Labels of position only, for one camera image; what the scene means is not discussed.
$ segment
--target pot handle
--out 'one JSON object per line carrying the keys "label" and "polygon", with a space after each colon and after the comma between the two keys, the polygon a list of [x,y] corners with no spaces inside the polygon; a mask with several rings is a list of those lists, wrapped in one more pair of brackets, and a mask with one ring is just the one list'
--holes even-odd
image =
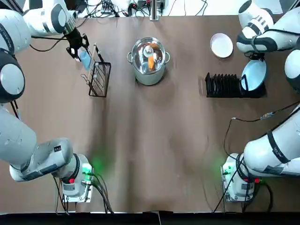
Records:
{"label": "pot handle", "polygon": [[132,64],[132,52],[128,52],[128,54],[127,54],[127,61],[130,63],[130,64]]}
{"label": "pot handle", "polygon": [[167,64],[170,61],[170,54],[169,54],[169,52],[165,52],[165,54],[168,55],[168,57],[169,57],[168,60],[165,61],[165,64]]}

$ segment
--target light blue plate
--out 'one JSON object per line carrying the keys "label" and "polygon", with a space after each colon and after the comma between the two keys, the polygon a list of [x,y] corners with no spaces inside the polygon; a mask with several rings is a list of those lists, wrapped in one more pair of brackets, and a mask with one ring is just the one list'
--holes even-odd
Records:
{"label": "light blue plate", "polygon": [[[242,76],[245,75],[248,83],[248,91],[255,90],[264,81],[267,74],[266,61],[251,60],[243,70]],[[244,90],[247,90],[245,79],[241,80]]]}

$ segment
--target pot lid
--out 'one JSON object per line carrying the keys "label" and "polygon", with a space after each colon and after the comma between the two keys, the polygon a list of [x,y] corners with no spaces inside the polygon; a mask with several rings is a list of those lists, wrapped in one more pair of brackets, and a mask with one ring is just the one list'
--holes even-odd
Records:
{"label": "pot lid", "polygon": [[142,38],[132,49],[132,61],[140,73],[155,73],[165,63],[165,49],[154,37]]}

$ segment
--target black wire basket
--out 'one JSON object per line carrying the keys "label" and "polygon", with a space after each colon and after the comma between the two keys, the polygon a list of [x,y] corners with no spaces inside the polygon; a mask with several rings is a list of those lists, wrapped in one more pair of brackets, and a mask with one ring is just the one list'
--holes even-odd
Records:
{"label": "black wire basket", "polygon": [[109,76],[112,65],[110,62],[94,62],[91,69],[89,96],[105,98],[107,95]]}
{"label": "black wire basket", "polygon": [[112,65],[110,62],[104,62],[96,44],[94,44],[91,60],[89,76],[87,77],[85,74],[81,74],[81,77],[85,79],[87,85],[90,87],[89,96],[105,98]]}

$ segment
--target stainless steel pot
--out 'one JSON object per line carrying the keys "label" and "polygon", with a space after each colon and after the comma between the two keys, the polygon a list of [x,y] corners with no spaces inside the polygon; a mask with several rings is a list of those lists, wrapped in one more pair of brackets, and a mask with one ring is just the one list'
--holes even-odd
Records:
{"label": "stainless steel pot", "polygon": [[127,60],[134,66],[135,77],[140,83],[154,85],[163,77],[170,54],[156,38],[145,37],[136,42]]}

